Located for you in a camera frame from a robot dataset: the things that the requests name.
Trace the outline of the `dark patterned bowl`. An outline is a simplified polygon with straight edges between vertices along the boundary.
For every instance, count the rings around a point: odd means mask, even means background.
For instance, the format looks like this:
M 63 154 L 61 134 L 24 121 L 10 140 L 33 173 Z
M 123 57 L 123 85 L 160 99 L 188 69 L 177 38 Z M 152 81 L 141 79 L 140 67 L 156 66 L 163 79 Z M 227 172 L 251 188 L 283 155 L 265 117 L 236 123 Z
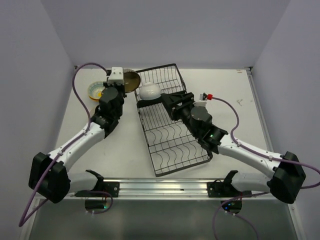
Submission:
M 132 69 L 123 70 L 124 90 L 125 93 L 135 91 L 141 84 L 140 75 Z

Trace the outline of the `white ceramic bowl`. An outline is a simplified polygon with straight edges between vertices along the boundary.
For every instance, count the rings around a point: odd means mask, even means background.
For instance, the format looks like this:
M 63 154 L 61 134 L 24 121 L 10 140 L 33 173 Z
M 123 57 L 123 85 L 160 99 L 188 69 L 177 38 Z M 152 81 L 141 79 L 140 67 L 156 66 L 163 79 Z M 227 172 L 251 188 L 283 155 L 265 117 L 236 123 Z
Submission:
M 145 101 L 155 100 L 161 96 L 161 89 L 157 84 L 153 82 L 147 82 L 140 88 L 139 96 Z

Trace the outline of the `white bowl yellow sun dots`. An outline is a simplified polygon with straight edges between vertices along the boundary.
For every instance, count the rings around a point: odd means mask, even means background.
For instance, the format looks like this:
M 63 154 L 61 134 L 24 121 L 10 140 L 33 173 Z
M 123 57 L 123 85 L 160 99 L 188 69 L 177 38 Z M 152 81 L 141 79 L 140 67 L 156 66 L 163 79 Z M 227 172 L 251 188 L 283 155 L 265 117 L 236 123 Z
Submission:
M 102 92 L 105 89 L 103 81 L 96 81 L 87 88 L 87 95 L 93 98 L 101 98 Z

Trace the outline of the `orange yellow bowl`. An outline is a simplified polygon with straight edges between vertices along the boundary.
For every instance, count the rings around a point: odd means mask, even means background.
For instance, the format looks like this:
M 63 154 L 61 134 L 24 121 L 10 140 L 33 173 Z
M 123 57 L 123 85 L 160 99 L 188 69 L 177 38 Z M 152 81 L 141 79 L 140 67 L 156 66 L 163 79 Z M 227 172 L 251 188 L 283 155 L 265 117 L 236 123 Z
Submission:
M 99 101 L 99 98 L 94 98 L 94 97 L 91 97 L 91 96 L 88 96 L 91 100 L 95 101 L 95 102 L 98 102 Z

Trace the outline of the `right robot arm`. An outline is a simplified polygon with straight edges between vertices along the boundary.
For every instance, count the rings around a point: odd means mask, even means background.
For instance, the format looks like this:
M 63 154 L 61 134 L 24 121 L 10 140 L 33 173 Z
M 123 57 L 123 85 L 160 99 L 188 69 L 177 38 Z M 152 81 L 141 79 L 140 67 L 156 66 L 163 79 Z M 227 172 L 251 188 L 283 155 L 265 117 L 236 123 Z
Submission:
M 275 153 L 246 144 L 213 124 L 205 101 L 195 101 L 186 92 L 162 93 L 162 105 L 173 121 L 182 121 L 198 144 L 208 153 L 236 159 L 258 173 L 233 170 L 224 179 L 223 192 L 235 196 L 245 191 L 266 192 L 286 204 L 293 204 L 306 179 L 298 157 L 292 152 Z

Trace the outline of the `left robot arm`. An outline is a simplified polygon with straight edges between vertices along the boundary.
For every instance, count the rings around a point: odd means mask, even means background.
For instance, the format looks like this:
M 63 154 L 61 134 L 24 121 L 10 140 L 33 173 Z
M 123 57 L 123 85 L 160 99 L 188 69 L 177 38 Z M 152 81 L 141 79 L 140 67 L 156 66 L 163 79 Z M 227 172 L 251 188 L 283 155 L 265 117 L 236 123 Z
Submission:
M 103 176 L 93 170 L 68 174 L 82 155 L 113 132 L 123 114 L 125 82 L 108 80 L 103 85 L 99 105 L 84 129 L 60 148 L 40 152 L 32 160 L 28 186 L 52 203 L 69 193 L 87 191 L 96 197 L 105 190 Z

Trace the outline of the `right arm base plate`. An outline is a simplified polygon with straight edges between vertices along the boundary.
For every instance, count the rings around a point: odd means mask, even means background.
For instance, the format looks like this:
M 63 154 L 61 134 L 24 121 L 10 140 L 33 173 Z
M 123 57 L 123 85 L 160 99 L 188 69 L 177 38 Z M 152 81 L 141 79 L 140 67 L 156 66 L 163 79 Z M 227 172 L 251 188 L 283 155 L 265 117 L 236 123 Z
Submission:
M 232 186 L 232 180 L 228 178 L 209 181 L 206 183 L 206 187 L 209 198 L 232 198 L 241 194 L 240 191 Z

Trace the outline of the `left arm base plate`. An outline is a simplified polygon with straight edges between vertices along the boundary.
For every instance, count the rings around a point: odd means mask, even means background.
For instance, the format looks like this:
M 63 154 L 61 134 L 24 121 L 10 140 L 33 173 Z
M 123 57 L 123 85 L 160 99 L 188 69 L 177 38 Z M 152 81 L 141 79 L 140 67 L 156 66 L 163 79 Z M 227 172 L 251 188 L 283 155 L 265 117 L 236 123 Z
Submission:
M 113 198 L 119 196 L 120 183 L 117 181 L 102 181 L 98 182 L 92 190 L 82 190 L 76 192 L 74 195 L 76 197 L 88 197 L 88 198 L 103 198 L 107 197 L 105 194 L 98 192 L 106 192 L 110 194 Z

